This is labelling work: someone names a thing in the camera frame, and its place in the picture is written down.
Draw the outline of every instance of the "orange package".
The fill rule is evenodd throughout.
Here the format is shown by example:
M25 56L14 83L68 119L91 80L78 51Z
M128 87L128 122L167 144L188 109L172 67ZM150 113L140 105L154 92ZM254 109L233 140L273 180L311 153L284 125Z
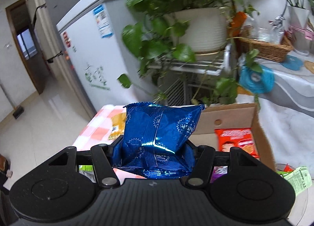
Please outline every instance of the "orange package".
M251 129L215 129L220 152L229 152L231 147L240 147L254 158L259 158Z

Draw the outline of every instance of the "white sticker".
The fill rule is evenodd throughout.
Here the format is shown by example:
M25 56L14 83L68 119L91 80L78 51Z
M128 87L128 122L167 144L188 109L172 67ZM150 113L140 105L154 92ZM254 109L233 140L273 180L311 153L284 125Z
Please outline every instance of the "white sticker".
M98 30L101 35L101 38L110 37L113 35L113 31L110 27L109 16L105 11L104 5L99 5L93 10L95 19L97 22Z

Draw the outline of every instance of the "baseboard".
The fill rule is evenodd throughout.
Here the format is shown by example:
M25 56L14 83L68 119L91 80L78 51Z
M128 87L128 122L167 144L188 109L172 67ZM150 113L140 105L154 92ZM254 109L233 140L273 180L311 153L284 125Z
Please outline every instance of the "baseboard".
M21 102L22 107L26 107L29 105L36 97L38 97L39 94L37 91L35 91L33 94L31 94L28 98L26 98L23 102ZM1 122L0 122L0 129L2 129L6 124L8 124L11 120L14 120L13 117L14 110L10 112Z

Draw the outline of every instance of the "red sticker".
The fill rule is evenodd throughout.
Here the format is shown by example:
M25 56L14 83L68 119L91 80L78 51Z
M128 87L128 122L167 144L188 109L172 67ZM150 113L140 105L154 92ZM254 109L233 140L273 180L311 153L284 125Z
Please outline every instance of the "red sticker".
M66 32L63 33L63 39L68 48L71 47L71 42Z

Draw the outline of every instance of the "ridged black surface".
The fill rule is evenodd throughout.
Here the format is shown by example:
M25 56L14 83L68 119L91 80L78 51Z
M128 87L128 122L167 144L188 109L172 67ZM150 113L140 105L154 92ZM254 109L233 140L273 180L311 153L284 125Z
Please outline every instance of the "ridged black surface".
M49 224L21 219L13 224L19 225L248 226L249 224L236 222L222 215L211 205L203 191L188 189L180 180L126 179L119 188L101 191L89 209L72 219ZM265 225L290 224L281 220Z

